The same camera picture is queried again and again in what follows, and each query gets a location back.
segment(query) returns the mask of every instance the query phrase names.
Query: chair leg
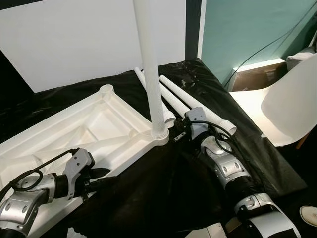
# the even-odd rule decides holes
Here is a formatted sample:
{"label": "chair leg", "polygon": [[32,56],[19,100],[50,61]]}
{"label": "chair leg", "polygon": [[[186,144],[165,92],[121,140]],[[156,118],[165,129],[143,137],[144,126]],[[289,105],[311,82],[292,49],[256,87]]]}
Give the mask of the chair leg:
{"label": "chair leg", "polygon": [[299,142],[296,145],[296,149],[299,150],[302,146],[302,144],[305,142],[305,140],[307,139],[308,135],[310,132],[308,132],[302,139],[299,140]]}

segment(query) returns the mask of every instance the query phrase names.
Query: white wall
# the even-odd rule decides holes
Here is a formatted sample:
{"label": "white wall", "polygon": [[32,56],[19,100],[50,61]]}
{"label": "white wall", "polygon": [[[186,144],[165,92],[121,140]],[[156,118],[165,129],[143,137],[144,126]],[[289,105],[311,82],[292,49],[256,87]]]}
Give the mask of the white wall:
{"label": "white wall", "polygon": [[[185,60],[185,0],[153,0],[158,64]],[[0,11],[0,49],[34,92],[142,67],[132,0],[45,0]]]}

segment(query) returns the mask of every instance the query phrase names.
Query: robotic arm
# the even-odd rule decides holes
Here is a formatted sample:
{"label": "robotic arm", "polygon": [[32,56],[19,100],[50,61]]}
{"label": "robotic arm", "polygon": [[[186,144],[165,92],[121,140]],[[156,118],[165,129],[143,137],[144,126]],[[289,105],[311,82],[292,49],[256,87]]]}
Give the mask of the robotic arm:
{"label": "robotic arm", "polygon": [[235,214],[242,223],[243,235],[251,238],[300,238],[291,220],[274,204],[268,194],[253,181],[243,164],[233,155],[230,145],[224,141],[229,133],[216,129],[211,135],[202,108],[194,108],[185,114],[183,128],[203,154],[203,162],[215,172],[225,190]]}
{"label": "robotic arm", "polygon": [[0,237],[25,238],[42,204],[51,203],[55,198],[82,196],[88,199],[88,193],[97,191],[109,183],[110,178],[100,178],[110,172],[109,169],[92,169],[95,161],[85,149],[74,150],[66,163],[62,175],[48,174],[27,176],[14,184],[13,195],[0,206]]}

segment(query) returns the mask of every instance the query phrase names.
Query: white shoe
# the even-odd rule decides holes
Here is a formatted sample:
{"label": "white shoe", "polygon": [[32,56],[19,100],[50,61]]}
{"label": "white shoe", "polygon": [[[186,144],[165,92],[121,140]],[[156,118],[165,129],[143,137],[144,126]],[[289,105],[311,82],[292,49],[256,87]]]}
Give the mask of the white shoe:
{"label": "white shoe", "polygon": [[309,225],[317,227],[317,207],[302,206],[299,209],[302,219]]}

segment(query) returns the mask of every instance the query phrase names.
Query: black tablecloth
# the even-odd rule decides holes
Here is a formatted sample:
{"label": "black tablecloth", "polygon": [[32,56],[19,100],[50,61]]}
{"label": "black tablecloth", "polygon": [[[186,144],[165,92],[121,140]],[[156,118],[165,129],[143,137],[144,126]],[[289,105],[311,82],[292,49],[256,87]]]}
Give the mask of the black tablecloth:
{"label": "black tablecloth", "polygon": [[[165,75],[220,117],[237,126],[241,159],[265,191],[278,198],[306,187],[304,181],[248,118],[200,59],[159,66]],[[118,96],[150,120],[145,90],[134,71],[59,87],[33,95],[0,114],[1,140],[112,84]],[[170,138],[177,135],[170,130]],[[183,231],[225,222],[232,215],[214,174],[187,143],[155,147],[95,194],[45,237],[62,237],[74,227],[88,237],[182,236]]]}

